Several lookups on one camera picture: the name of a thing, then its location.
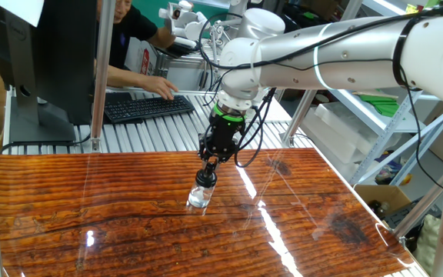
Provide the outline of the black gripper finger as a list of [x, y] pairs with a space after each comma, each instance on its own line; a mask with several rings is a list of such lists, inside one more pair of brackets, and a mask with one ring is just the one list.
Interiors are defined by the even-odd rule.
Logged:
[[213, 172], [216, 172], [222, 164], [228, 162], [234, 154], [235, 150], [221, 150], [212, 153], [212, 158], [214, 159], [214, 161], [212, 162]]
[[211, 158], [211, 155], [207, 151], [205, 135], [200, 135], [198, 142], [198, 157], [202, 161], [202, 170], [205, 170], [207, 164], [209, 163], [209, 159]]

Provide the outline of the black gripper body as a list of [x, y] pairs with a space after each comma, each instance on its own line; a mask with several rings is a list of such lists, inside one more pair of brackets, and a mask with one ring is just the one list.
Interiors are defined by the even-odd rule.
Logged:
[[230, 115], [211, 114], [205, 133], [207, 151], [210, 155], [217, 151], [237, 150], [234, 135], [245, 132], [245, 118]]

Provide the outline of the person bare hand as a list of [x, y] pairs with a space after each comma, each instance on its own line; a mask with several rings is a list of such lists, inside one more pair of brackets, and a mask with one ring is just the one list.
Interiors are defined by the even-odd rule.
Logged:
[[173, 92], [178, 92], [178, 88], [169, 80], [158, 76], [141, 75], [138, 80], [138, 87], [147, 92], [160, 95], [163, 99], [173, 100]]

